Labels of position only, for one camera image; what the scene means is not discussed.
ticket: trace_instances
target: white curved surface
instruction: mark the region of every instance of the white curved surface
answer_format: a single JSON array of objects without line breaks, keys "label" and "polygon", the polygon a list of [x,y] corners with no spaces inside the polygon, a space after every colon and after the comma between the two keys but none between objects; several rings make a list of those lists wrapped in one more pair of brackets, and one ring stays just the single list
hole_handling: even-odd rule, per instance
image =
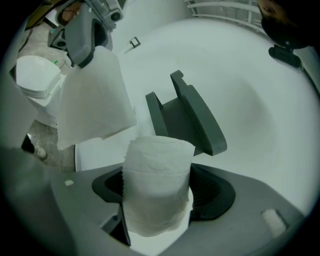
[{"label": "white curved surface", "polygon": [[138,126],[76,146],[76,170],[121,163],[129,141],[154,135],[145,95],[176,97],[170,73],[202,96],[227,140],[226,152],[193,162],[261,180],[304,214],[319,187],[320,104],[307,78],[268,54],[272,43],[232,24],[192,19],[142,38],[121,57]]}]

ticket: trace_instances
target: tiled floor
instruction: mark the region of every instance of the tiled floor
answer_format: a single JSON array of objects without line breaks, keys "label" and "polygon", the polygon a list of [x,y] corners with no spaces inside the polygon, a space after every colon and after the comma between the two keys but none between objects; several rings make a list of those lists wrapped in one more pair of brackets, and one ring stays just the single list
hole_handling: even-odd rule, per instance
[{"label": "tiled floor", "polygon": [[[28,43],[19,53],[18,57],[26,55],[36,55],[48,59],[51,62],[57,61],[62,74],[69,72],[69,67],[65,64],[65,52],[49,48],[47,46],[48,33],[51,27],[45,23],[33,29]],[[27,38],[29,30],[25,32],[24,39]],[[75,147],[71,146],[62,151],[57,148],[58,132],[56,129],[46,126],[38,121],[34,121],[28,134],[31,135],[33,145],[38,144],[47,152],[47,158],[43,161],[48,166],[55,166],[61,172],[75,171]]]}]

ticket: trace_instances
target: white railing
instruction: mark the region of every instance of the white railing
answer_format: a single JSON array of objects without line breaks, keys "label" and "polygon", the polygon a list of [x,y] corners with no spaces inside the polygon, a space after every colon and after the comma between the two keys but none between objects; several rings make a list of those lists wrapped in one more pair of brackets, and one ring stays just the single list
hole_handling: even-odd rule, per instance
[{"label": "white railing", "polygon": [[[266,34],[261,27],[261,21],[257,19],[253,19],[253,13],[260,14],[259,8],[252,5],[252,0],[248,0],[248,4],[239,3],[239,2],[231,2],[231,1],[211,1],[211,2],[199,2],[195,3],[195,1],[184,0],[187,3],[187,8],[191,9],[193,17],[199,18],[213,18],[219,20],[225,20],[233,23],[237,23],[240,25],[247,26],[251,29],[256,30],[259,33]],[[227,17],[225,15],[213,15],[213,14],[204,14],[199,13],[197,8],[202,7],[219,7],[219,8],[234,8],[248,11],[247,18],[244,20]]]}]

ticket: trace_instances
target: white wall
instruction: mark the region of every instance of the white wall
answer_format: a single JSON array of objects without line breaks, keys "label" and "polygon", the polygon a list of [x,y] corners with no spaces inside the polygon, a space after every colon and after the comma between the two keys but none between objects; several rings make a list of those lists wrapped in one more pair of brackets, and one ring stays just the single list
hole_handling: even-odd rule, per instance
[{"label": "white wall", "polygon": [[113,51],[118,53],[134,37],[191,17],[184,0],[128,0],[124,19],[111,34]]}]

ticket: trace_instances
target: toilet paper roll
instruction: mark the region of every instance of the toilet paper roll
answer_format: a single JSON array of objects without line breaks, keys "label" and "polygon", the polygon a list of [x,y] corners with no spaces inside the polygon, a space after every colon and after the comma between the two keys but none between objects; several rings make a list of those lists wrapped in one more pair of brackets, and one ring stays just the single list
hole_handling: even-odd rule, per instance
[{"label": "toilet paper roll", "polygon": [[129,231],[143,237],[177,229],[189,202],[195,147],[161,136],[130,142],[123,165],[123,211]]},{"label": "toilet paper roll", "polygon": [[97,46],[92,61],[66,76],[57,117],[63,150],[93,138],[106,139],[136,125],[118,57]]}]

